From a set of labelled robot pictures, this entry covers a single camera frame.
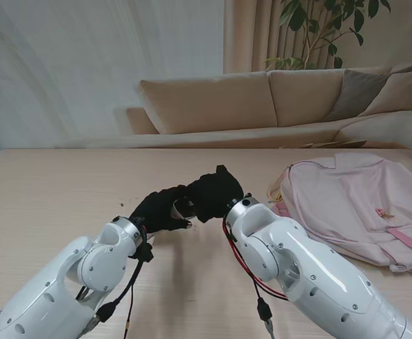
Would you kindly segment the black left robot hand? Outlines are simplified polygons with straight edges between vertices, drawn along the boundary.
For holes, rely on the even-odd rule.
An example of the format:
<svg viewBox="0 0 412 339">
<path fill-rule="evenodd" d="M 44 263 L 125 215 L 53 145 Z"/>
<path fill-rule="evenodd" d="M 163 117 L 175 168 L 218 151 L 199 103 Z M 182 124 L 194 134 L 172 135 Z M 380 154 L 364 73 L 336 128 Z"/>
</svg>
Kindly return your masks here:
<svg viewBox="0 0 412 339">
<path fill-rule="evenodd" d="M 147 233 L 187 229 L 188 220 L 171 216 L 173 203 L 186 196 L 186 186 L 179 185 L 161 191 L 154 191 L 136 207 L 129 219 L 139 221 Z"/>
</svg>

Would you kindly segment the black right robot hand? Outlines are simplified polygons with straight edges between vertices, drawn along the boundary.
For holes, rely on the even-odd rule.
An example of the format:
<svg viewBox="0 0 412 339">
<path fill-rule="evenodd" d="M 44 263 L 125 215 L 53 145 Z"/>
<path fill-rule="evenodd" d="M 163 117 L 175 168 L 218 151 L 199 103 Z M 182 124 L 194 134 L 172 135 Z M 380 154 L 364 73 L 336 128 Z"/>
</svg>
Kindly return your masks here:
<svg viewBox="0 0 412 339">
<path fill-rule="evenodd" d="M 244 192 L 226 166 L 218 165 L 215 173 L 204 174 L 189 184 L 186 196 L 197 219 L 206 223 L 212 218 L 224 218 L 233 204 L 243 199 Z"/>
</svg>

